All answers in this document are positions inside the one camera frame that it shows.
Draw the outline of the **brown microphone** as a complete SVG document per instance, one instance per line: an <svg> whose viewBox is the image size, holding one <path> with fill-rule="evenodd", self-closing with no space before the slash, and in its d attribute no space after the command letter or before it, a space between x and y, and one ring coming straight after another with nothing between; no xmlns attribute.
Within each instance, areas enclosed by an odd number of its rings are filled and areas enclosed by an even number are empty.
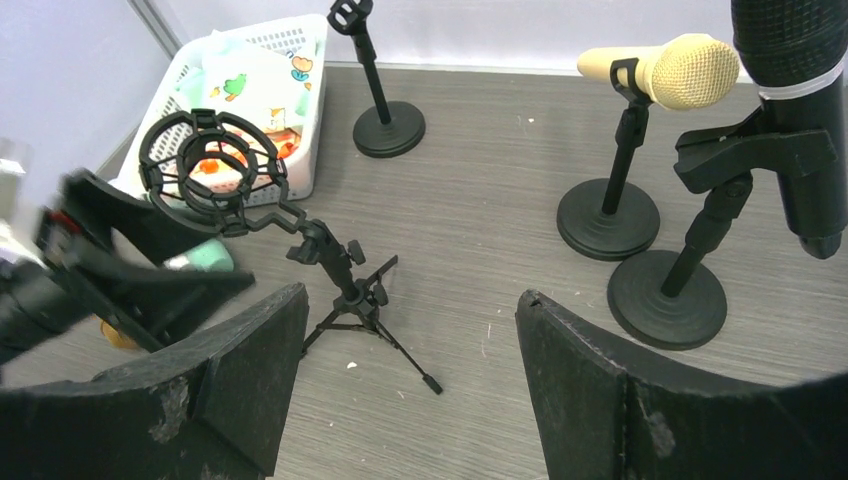
<svg viewBox="0 0 848 480"><path fill-rule="evenodd" d="M99 329L106 340L115 348L134 351L141 349L132 338L123 334L104 320L100 321Z"/></svg>

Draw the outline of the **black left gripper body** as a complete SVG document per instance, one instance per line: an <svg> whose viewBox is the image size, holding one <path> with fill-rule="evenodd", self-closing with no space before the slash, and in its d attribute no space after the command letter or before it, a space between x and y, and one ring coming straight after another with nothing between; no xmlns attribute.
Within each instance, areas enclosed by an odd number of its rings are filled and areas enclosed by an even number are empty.
<svg viewBox="0 0 848 480"><path fill-rule="evenodd" d="M86 307L55 276L30 260L1 262L2 364L87 319Z"/></svg>

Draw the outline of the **beige microphone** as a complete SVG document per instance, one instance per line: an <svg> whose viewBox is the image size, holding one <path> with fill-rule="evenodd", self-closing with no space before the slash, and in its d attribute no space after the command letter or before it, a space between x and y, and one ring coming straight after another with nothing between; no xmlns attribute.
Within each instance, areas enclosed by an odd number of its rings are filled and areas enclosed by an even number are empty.
<svg viewBox="0 0 848 480"><path fill-rule="evenodd" d="M635 100L685 111L723 99L737 82L740 60L728 44L688 33L658 46L593 48L578 57L577 69Z"/></svg>

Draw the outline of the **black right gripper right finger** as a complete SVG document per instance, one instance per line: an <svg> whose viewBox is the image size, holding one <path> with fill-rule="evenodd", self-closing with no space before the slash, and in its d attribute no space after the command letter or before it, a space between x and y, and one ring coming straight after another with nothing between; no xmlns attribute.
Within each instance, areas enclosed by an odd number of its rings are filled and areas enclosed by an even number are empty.
<svg viewBox="0 0 848 480"><path fill-rule="evenodd" d="M772 387L704 371L546 295L515 314L552 479L843 479L847 377Z"/></svg>

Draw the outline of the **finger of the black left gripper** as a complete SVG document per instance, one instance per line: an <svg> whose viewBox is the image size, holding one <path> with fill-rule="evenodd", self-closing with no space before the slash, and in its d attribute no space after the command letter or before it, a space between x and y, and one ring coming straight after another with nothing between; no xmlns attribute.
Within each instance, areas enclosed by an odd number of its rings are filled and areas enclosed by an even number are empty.
<svg viewBox="0 0 848 480"><path fill-rule="evenodd" d="M254 283L248 271L148 268L73 245L62 252L62 330L97 316L155 352L190 336Z"/></svg>
<svg viewBox="0 0 848 480"><path fill-rule="evenodd" d="M156 265L217 237L178 222L86 169L63 177L60 196L59 209L95 243L112 249L112 232L117 230Z"/></svg>

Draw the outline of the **black tripod shock-mount stand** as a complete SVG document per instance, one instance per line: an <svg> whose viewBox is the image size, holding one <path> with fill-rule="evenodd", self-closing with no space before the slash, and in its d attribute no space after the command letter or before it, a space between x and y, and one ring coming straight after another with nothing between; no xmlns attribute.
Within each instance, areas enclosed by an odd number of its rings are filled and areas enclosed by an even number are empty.
<svg viewBox="0 0 848 480"><path fill-rule="evenodd" d="M257 151L234 130L254 137L267 149L267 161L259 164ZM207 144L213 141L234 145L245 155L247 165L224 152L207 152ZM207 156L223 160L232 171L193 176L194 167ZM389 303L384 278L399 258L391 257L366 278L355 277L354 266L366 261L361 244L356 240L342 244L326 223L289 201L284 161L277 157L268 135L248 120L212 109L179 111L161 118L143 137L139 175L153 205L192 229L235 238L276 226L301 235L301 244L288 250L287 259L320 266L340 291L331 312L304 340L303 354L324 332L339 330L373 334L406 359L412 357L380 319Z"/></svg>

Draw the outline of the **black microphone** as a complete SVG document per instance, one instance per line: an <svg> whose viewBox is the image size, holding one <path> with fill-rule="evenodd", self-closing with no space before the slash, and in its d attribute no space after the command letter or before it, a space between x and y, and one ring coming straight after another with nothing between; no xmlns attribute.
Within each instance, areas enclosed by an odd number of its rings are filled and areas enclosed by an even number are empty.
<svg viewBox="0 0 848 480"><path fill-rule="evenodd" d="M802 249L824 260L836 254L847 226L843 57L844 1L734 1L734 45L757 85L771 132L823 129L837 158L804 177L779 174L788 228Z"/></svg>

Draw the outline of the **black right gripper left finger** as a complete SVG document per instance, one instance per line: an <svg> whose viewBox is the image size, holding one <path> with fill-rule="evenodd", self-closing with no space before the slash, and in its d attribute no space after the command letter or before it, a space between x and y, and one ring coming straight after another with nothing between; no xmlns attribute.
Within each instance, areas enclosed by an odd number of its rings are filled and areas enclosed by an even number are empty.
<svg viewBox="0 0 848 480"><path fill-rule="evenodd" d="M291 284L89 381L3 389L2 477L271 477L309 309Z"/></svg>

